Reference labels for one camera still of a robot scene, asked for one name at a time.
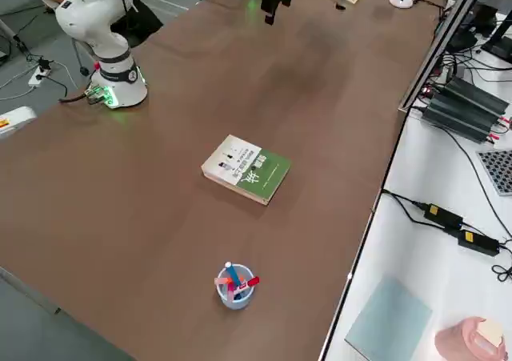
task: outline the marker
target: marker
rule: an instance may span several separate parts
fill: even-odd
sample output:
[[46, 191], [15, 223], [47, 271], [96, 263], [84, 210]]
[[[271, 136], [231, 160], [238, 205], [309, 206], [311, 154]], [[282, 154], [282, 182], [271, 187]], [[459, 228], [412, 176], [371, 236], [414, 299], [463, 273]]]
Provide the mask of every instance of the marker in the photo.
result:
[[234, 283], [228, 283], [227, 284], [227, 300], [232, 303], [234, 299]]
[[[240, 282], [243, 283], [244, 279], [243, 277], [240, 277]], [[233, 280], [231, 277], [221, 277], [220, 279], [214, 278], [214, 284], [215, 285], [226, 285], [227, 283], [233, 283]]]
[[259, 284], [259, 277], [254, 277], [253, 279], [250, 279], [249, 282], [243, 283], [237, 289], [235, 289], [233, 294], [236, 297], [237, 295], [239, 295], [243, 291], [246, 291], [247, 289], [253, 287], [254, 285], [258, 285], [258, 284]]
[[226, 263], [226, 265], [224, 265], [224, 266], [226, 267], [226, 271], [230, 274], [231, 279], [233, 279], [234, 285], [236, 287], [239, 287], [240, 286], [240, 279], [238, 279], [237, 272], [234, 269], [233, 264], [228, 261]]

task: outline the pink object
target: pink object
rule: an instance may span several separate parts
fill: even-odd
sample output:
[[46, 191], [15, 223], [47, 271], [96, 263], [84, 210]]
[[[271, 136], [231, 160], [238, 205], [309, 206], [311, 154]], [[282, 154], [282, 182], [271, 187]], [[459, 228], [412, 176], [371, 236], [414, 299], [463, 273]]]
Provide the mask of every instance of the pink object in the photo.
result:
[[235, 289], [235, 287], [236, 286], [234, 285], [234, 283], [228, 283], [227, 284], [227, 300], [229, 302], [231, 302], [231, 303], [234, 300], [234, 289]]
[[485, 319], [469, 317], [454, 327], [440, 331], [435, 336], [435, 347], [447, 361], [507, 361], [505, 339], [499, 347], [477, 332], [478, 324]]

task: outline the pen holder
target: pen holder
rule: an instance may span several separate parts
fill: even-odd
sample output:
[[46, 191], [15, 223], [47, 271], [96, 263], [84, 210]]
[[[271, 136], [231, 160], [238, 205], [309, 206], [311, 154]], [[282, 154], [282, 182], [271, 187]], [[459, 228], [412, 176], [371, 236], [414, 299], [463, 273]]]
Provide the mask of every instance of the pen holder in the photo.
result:
[[[244, 267], [239, 263], [233, 264], [234, 269], [237, 272], [238, 277], [243, 277], [246, 281], [249, 281], [254, 277], [253, 272], [250, 271], [248, 267]], [[226, 268], [223, 268], [217, 276], [218, 278], [230, 277]], [[229, 307], [230, 309], [237, 310], [243, 309], [247, 305], [249, 305], [250, 298], [254, 293], [254, 287], [249, 288], [248, 291], [242, 292], [242, 297], [240, 299], [235, 299], [233, 301], [228, 300], [227, 298], [227, 284], [217, 285], [217, 293], [220, 296], [222, 303]]]

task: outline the power strip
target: power strip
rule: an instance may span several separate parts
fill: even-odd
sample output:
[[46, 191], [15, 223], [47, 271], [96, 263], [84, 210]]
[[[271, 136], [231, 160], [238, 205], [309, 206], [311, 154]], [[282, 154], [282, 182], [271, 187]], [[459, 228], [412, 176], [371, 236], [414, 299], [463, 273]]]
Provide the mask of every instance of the power strip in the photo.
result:
[[41, 69], [40, 66], [38, 66], [38, 68], [32, 74], [32, 77], [30, 77], [29, 86], [39, 87], [44, 78], [39, 79], [37, 76], [42, 75], [43, 77], [48, 77], [50, 75], [50, 73], [51, 73], [51, 69], [43, 70], [43, 69]]

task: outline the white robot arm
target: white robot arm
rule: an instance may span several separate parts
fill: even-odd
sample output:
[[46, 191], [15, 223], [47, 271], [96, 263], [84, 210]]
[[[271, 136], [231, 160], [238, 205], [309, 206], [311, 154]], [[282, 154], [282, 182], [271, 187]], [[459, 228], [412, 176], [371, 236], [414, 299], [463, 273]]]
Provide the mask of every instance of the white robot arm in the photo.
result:
[[91, 87], [110, 108], [137, 105], [147, 96], [128, 41], [110, 30], [132, 5], [133, 0], [65, 0], [55, 11], [61, 28], [88, 43], [98, 57], [100, 69], [93, 73]]

